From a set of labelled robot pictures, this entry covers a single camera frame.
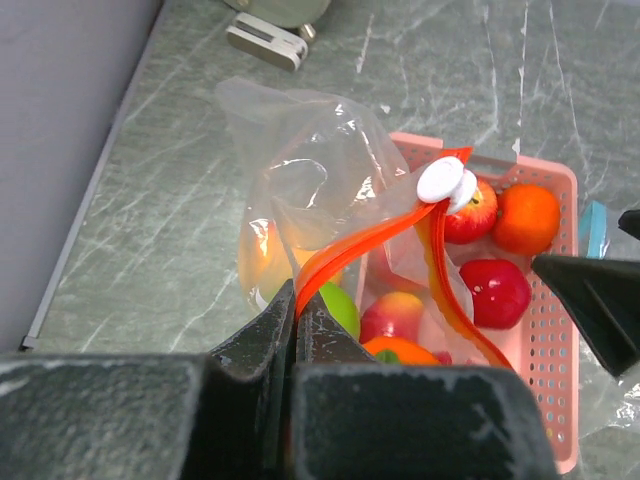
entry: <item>plastic bag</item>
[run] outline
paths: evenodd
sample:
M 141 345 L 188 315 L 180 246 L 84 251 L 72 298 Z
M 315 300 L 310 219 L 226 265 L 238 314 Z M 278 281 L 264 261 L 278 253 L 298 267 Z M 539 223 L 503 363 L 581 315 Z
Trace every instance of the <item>plastic bag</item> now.
M 281 92 L 237 78 L 220 83 L 216 96 L 252 178 L 240 233 L 238 271 L 254 309 L 264 308 L 291 277 L 296 278 L 298 299 L 304 297 L 309 284 L 305 272 L 311 272 L 312 278 L 322 270 L 322 265 L 310 267 L 311 259 L 322 257 L 314 256 L 316 252 L 357 239 L 385 222 L 390 225 L 416 215 L 421 170 L 410 173 L 388 133 L 367 108 L 333 95 Z M 455 363 L 496 364 L 493 355 L 508 365 L 486 338 L 480 335 L 478 341 L 476 335 L 461 335 L 452 328 L 434 301 L 435 272 L 425 262 L 406 261 L 403 256 L 408 246 L 419 250 L 424 245 L 417 230 L 409 228 L 413 223 L 407 225 L 385 244 L 385 254 L 395 276 L 419 286 L 413 293 L 425 306 L 421 330 L 428 333 L 420 335 L 429 339 L 425 346 L 450 353 Z M 389 284 L 372 287 L 362 281 L 367 257 L 363 255 L 326 279 L 345 289 L 360 311 L 368 307 L 363 299 L 371 301 L 394 288 Z M 463 316 L 473 318 L 470 292 L 453 264 L 448 258 L 445 261 L 447 284 L 456 304 Z
M 580 255 L 640 261 L 640 242 L 618 228 L 622 212 L 599 202 L 589 204 L 579 224 Z M 580 340 L 580 437 L 583 440 L 607 427 L 640 434 L 640 366 L 615 379 L 604 370 L 584 340 Z M 637 460 L 624 467 L 624 478 L 638 478 Z M 591 477 L 592 465 L 584 457 L 580 469 Z

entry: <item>gray marble surface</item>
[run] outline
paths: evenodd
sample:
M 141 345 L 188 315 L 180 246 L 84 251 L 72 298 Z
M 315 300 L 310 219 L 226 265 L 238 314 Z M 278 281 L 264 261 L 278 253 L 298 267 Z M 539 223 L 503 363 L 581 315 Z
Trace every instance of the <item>gray marble surface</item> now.
M 232 17 L 221 1 L 174 2 L 40 351 L 202 351 L 249 319 L 235 264 L 246 182 L 213 96 L 233 75 L 347 96 L 389 131 L 566 163 L 581 206 L 640 205 L 638 0 L 334 0 L 295 74 L 229 47 Z M 640 478 L 638 438 L 591 435 L 572 478 Z

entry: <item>white device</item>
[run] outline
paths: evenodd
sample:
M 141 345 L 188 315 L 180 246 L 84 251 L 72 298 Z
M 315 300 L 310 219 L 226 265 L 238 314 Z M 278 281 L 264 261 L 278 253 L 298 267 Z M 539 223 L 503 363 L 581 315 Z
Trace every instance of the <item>white device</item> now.
M 313 24 L 331 0 L 224 0 L 231 8 L 282 28 Z
M 241 13 L 227 28 L 227 41 L 235 48 L 290 72 L 298 70 L 309 46 L 302 38 L 253 15 Z

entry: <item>basket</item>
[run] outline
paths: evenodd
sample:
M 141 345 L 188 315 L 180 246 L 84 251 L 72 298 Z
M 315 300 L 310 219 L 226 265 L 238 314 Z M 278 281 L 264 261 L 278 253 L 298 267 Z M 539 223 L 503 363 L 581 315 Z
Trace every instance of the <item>basket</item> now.
M 443 141 L 435 138 L 406 133 L 394 133 L 391 138 L 411 170 L 435 160 L 443 148 Z M 472 155 L 468 166 L 496 193 L 515 183 L 534 183 L 552 191 L 560 202 L 562 218 L 551 252 L 577 255 L 577 181 L 568 167 L 522 155 L 516 162 Z M 358 306 L 363 301 L 366 263 L 363 259 Z M 520 323 L 506 332 L 484 333 L 533 391 L 558 470 L 564 474 L 575 467 L 578 457 L 579 334 L 562 303 L 540 278 L 529 272 L 527 279 L 532 301 Z

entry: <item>white plastic clip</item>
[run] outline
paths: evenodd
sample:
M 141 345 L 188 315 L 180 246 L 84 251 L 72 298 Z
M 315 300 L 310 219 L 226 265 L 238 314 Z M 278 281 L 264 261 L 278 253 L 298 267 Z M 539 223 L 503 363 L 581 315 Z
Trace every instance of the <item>white plastic clip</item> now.
M 477 186 L 476 176 L 466 170 L 458 158 L 443 157 L 422 172 L 416 193 L 425 203 L 437 203 L 450 197 L 447 214 L 452 215 L 471 201 Z

